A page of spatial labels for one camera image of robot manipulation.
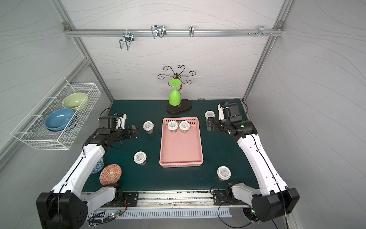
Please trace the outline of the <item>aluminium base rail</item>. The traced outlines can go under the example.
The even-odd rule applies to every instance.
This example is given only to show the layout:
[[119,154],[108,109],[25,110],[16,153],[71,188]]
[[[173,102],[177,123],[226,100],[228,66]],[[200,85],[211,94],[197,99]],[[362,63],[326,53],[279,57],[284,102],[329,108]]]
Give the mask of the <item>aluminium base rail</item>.
[[248,208],[247,204],[224,203],[213,189],[127,192],[127,210]]

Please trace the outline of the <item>aluminium top rail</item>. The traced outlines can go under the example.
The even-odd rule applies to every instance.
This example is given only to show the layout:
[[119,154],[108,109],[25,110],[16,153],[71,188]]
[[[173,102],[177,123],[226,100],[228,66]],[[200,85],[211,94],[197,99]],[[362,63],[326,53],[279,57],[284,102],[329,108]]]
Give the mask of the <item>aluminium top rail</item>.
[[[197,29],[194,28],[194,37],[256,37],[249,36],[249,32],[256,32],[258,28],[254,29]],[[127,30],[132,33],[135,38],[140,37],[153,37],[150,29],[130,29]],[[266,32],[272,32],[273,36],[283,36],[285,31],[283,30],[274,30],[274,29],[265,29]],[[65,31],[67,37],[120,37],[122,38],[123,34],[126,30],[104,30],[104,29],[80,29],[80,30],[71,30]],[[184,29],[166,29],[165,37],[190,37],[189,36],[189,28]]]

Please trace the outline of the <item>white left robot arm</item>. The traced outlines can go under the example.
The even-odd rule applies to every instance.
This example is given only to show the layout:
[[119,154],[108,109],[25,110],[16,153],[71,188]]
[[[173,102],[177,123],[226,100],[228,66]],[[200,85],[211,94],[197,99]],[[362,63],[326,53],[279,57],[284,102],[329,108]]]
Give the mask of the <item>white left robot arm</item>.
[[83,187],[97,162],[111,145],[138,137],[139,129],[132,125],[104,134],[96,129],[85,141],[77,160],[51,191],[41,193],[36,207],[44,229],[79,229],[87,216],[114,200],[121,201],[120,185],[108,184],[81,198]]

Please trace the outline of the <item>double metal hook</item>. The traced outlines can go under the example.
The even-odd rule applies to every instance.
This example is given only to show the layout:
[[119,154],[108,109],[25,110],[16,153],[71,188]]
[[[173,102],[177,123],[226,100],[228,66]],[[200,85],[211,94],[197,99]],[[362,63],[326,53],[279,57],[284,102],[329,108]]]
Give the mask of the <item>double metal hook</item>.
[[156,40],[157,37],[163,38],[166,35],[166,29],[162,25],[153,25],[151,27],[153,38]]
[[120,49],[125,46],[127,50],[130,49],[131,43],[134,41],[134,35],[126,30],[123,34],[123,38],[119,40]]

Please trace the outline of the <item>green yogurt cup white lid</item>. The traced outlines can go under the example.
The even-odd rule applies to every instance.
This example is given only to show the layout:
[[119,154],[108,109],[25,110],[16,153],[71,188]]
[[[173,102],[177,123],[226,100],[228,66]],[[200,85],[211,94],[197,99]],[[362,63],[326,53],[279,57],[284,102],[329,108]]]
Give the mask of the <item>green yogurt cup white lid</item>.
[[215,118],[215,113],[214,111],[208,110],[205,113],[205,119],[206,121],[208,121],[208,118]]

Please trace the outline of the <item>double metal hook left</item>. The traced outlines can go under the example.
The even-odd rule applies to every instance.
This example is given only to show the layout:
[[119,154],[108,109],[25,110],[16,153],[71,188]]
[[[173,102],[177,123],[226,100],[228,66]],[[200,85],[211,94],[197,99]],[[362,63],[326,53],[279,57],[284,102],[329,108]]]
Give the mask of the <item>double metal hook left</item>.
[[120,49],[125,46],[127,50],[130,49],[131,43],[134,41],[134,35],[126,30],[123,34],[123,38],[119,40]]

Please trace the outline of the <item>yogurt cup table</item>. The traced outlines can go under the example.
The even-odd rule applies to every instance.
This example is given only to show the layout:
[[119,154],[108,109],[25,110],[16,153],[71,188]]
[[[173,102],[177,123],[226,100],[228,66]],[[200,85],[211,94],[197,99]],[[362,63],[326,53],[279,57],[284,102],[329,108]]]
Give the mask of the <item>yogurt cup table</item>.
[[133,160],[136,164],[143,166],[146,164],[147,154],[143,151],[136,152]]
[[152,121],[146,121],[143,124],[143,129],[148,133],[148,134],[152,134],[153,133],[153,128],[154,128],[154,124]]
[[226,166],[220,166],[217,169],[217,176],[220,181],[226,181],[231,178],[231,171]]

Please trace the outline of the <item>metal hook right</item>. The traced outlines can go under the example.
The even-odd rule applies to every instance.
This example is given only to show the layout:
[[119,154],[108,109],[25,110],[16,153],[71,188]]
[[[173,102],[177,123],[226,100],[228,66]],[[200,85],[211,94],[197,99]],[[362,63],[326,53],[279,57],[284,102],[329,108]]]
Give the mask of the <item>metal hook right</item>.
[[264,29],[264,26],[260,26],[256,32],[254,32],[254,33],[249,32],[248,35],[249,36],[256,36],[256,37],[269,37],[269,36],[272,36],[273,33],[272,32],[266,32],[265,29]]

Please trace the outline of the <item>bronze scroll stand rod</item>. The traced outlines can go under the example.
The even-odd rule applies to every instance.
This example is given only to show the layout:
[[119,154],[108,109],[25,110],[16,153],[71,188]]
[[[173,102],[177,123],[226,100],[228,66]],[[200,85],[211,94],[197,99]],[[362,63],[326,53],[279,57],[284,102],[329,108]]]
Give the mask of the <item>bronze scroll stand rod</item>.
[[185,70],[186,70],[185,65],[178,65],[177,68],[178,68],[178,70],[175,71],[171,66],[164,66],[163,70],[165,72],[171,71],[172,74],[161,73],[157,76],[157,78],[159,80],[164,80],[165,78],[169,77],[170,79],[179,80],[181,82],[181,84],[179,85],[177,90],[178,90],[178,92],[181,92],[184,85],[192,84],[192,80],[190,79],[190,77],[196,76],[196,72],[189,71],[188,73],[185,74]]

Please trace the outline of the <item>green upside-down wine glass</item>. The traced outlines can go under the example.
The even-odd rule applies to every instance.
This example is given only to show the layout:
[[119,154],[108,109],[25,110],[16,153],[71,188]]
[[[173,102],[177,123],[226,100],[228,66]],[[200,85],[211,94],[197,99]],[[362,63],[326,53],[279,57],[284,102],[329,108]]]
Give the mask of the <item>green upside-down wine glass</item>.
[[169,95],[169,104],[172,106],[178,106],[181,103],[181,94],[178,89],[182,86],[182,82],[179,79],[172,79],[169,85],[173,87]]

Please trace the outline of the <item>pink plastic basket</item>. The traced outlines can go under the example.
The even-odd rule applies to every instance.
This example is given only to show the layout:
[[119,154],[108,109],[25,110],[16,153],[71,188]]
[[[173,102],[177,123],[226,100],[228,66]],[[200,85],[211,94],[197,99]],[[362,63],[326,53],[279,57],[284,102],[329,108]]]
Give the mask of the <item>pink plastic basket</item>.
[[[175,133],[169,123],[186,121],[190,127],[186,133],[180,128]],[[159,164],[163,168],[198,167],[204,162],[198,117],[164,118]]]

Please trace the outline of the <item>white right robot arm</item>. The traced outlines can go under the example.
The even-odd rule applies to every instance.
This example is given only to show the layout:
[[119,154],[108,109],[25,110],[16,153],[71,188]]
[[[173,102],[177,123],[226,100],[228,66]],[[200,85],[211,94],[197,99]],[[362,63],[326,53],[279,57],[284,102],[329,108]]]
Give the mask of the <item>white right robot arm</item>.
[[280,177],[267,156],[258,132],[249,120],[232,123],[209,117],[208,131],[231,135],[245,154],[257,179],[258,188],[243,182],[231,182],[226,186],[229,203],[243,202],[249,205],[255,217],[266,222],[290,214],[300,195],[295,188],[289,188]]

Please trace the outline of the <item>light green bowl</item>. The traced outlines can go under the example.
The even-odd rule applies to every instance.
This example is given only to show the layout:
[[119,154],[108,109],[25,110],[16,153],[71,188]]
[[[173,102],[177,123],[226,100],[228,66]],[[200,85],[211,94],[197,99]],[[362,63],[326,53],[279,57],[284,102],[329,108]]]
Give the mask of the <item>light green bowl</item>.
[[63,99],[62,106],[74,112],[81,112],[89,106],[89,97],[86,93],[73,93]]

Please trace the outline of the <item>double metal hook middle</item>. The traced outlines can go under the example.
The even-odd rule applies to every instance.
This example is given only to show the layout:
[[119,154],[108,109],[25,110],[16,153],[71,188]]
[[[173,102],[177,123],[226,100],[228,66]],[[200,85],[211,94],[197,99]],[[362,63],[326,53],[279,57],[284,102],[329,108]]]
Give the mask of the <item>double metal hook middle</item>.
[[153,38],[156,40],[157,37],[163,38],[166,35],[166,29],[162,25],[153,25],[151,27]]

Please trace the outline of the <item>blue white patterned bowl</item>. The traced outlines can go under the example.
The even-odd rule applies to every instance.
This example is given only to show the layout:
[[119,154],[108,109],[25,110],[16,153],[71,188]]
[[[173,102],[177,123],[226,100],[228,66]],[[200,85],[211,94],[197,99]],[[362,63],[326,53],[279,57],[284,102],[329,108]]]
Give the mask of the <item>blue white patterned bowl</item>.
[[92,169],[92,171],[91,171],[90,175],[93,175],[93,174],[96,174],[96,173],[101,172],[101,171],[102,171],[102,169],[103,169],[103,167],[104,167],[104,158],[103,158],[103,157],[101,157],[101,158],[97,161],[97,163],[96,163],[96,165],[94,166],[94,168]]

